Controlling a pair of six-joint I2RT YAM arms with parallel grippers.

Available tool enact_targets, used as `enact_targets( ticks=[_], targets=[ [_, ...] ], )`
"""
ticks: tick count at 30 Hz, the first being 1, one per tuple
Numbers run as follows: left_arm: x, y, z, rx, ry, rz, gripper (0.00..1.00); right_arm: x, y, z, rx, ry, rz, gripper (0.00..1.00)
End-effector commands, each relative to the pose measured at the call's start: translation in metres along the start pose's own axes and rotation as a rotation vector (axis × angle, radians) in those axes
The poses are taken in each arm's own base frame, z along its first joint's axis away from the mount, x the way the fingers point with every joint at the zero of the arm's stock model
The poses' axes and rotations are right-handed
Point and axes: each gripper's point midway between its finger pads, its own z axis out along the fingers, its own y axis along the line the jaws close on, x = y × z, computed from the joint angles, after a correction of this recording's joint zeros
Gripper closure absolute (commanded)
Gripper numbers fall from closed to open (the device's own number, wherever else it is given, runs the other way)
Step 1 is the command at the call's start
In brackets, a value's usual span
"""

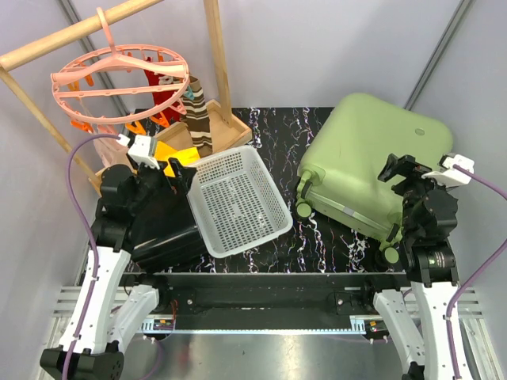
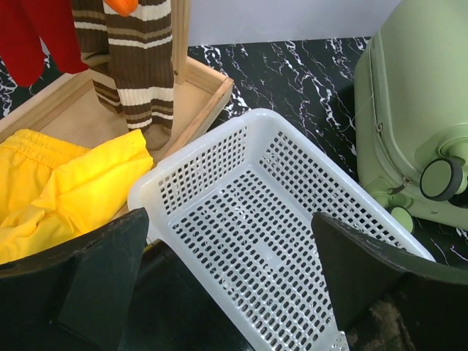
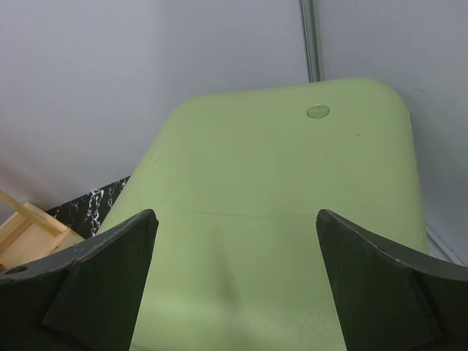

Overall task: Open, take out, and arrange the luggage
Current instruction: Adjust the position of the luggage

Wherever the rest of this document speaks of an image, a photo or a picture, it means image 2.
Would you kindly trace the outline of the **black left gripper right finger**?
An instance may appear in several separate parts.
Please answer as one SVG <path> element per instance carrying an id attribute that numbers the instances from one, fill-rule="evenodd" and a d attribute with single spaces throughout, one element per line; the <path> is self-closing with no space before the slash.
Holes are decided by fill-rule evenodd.
<path id="1" fill-rule="evenodd" d="M 467 268 L 413 255 L 320 212 L 312 231 L 351 350 L 467 349 Z"/>

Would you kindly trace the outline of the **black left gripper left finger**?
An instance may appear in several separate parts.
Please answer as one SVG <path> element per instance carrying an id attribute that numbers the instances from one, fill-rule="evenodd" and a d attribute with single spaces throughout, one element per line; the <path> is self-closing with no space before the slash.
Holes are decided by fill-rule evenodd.
<path id="1" fill-rule="evenodd" d="M 117 350 L 148 226 L 135 209 L 1 265 L 1 349 Z"/>

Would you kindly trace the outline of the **green hard-shell suitcase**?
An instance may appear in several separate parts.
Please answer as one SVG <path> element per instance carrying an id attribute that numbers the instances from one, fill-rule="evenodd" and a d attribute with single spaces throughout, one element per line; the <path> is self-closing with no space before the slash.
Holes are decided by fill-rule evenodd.
<path id="1" fill-rule="evenodd" d="M 467 228 L 467 3 L 402 1 L 354 75 L 358 179 L 404 226 Z"/>

